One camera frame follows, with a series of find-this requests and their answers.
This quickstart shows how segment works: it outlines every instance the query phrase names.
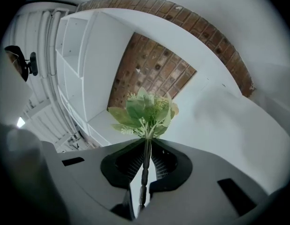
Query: green leaves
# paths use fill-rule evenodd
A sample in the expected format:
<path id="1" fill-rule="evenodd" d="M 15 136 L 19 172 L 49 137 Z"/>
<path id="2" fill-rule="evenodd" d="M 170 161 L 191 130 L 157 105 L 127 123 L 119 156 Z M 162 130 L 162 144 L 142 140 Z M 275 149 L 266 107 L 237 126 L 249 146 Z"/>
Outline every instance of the green leaves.
<path id="1" fill-rule="evenodd" d="M 171 105 L 172 105 L 172 99 L 170 94 L 167 92 L 167 98 L 168 98 L 168 102 L 169 102 L 169 109 L 168 109 L 168 113 L 165 117 L 164 122 L 162 123 L 162 126 L 164 127 L 168 127 L 170 125 L 171 122 Z"/>
<path id="2" fill-rule="evenodd" d="M 156 114 L 155 120 L 157 122 L 163 121 L 166 118 L 168 111 L 169 111 L 169 105 L 165 106 L 162 110 L 158 111 L 158 113 Z"/>
<path id="3" fill-rule="evenodd" d="M 154 135 L 156 137 L 162 135 L 165 133 L 165 131 L 167 130 L 168 127 L 164 127 L 164 126 L 160 126 L 154 129 Z"/>
<path id="4" fill-rule="evenodd" d="M 139 120 L 135 118 L 131 118 L 127 111 L 123 108 L 119 107 L 110 107 L 108 108 L 108 111 L 112 116 L 120 123 L 126 126 L 129 126 L 131 128 L 139 128 L 141 127 L 141 123 Z"/>
<path id="5" fill-rule="evenodd" d="M 112 124 L 114 129 L 123 134 L 150 138 L 164 134 L 171 119 L 179 112 L 168 93 L 167 98 L 148 94 L 142 87 L 137 95 L 128 94 L 126 109 L 110 107 L 108 111 L 120 123 Z"/>
<path id="6" fill-rule="evenodd" d="M 145 103 L 142 100 L 128 99 L 126 101 L 126 111 L 133 119 L 140 119 L 144 116 Z"/>

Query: white shelving unit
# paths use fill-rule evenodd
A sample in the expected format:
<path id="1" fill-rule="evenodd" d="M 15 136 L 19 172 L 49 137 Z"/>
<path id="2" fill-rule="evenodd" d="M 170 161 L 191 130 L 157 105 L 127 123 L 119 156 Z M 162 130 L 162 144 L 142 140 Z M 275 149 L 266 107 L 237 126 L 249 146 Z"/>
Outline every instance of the white shelving unit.
<path id="1" fill-rule="evenodd" d="M 104 138 L 106 132 L 98 127 L 96 116 L 107 109 L 114 77 L 133 32 L 100 9 L 60 20 L 55 49 L 61 100 L 81 129 L 102 146 L 111 142 Z"/>

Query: brick arch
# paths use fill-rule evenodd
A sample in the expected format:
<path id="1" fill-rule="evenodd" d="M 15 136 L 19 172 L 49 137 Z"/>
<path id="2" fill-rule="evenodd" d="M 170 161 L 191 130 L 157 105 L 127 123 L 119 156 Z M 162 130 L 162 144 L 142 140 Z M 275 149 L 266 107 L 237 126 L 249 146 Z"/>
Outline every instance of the brick arch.
<path id="1" fill-rule="evenodd" d="M 79 4 L 77 11 L 95 8 L 126 8 L 164 18 L 185 29 L 222 61 L 234 77 L 242 94 L 253 90 L 251 76 L 239 53 L 228 39 L 206 19 L 166 0 L 90 0 Z M 123 106 L 128 91 L 144 86 L 148 91 L 174 97 L 196 71 L 167 48 L 135 33 L 119 65 L 109 106 Z"/>

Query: artificial plant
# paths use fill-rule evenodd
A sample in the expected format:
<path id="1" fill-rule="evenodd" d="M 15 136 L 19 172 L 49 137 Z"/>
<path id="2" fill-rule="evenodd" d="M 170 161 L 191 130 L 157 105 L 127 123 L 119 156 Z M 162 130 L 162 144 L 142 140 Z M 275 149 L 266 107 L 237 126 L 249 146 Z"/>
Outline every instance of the artificial plant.
<path id="1" fill-rule="evenodd" d="M 167 93 L 167 97 L 162 97 L 157 94 L 148 94 L 141 87 L 137 95 L 128 94 L 125 109 L 110 107 L 108 111 L 119 122 L 119 124 L 112 124 L 114 129 L 121 131 L 123 134 L 136 134 L 145 138 L 142 187 L 139 199 L 140 212 L 145 207 L 146 201 L 151 140 L 165 133 L 171 119 L 178 114 L 178 107 L 172 102 L 169 93 Z"/>

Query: light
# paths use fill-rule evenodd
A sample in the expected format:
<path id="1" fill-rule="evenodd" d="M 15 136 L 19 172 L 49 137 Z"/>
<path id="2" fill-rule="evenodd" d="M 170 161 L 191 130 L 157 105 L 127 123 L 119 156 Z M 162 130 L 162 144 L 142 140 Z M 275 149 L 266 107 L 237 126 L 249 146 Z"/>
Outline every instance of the light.
<path id="1" fill-rule="evenodd" d="M 17 127 L 20 128 L 25 124 L 24 120 L 20 117 L 17 123 Z"/>

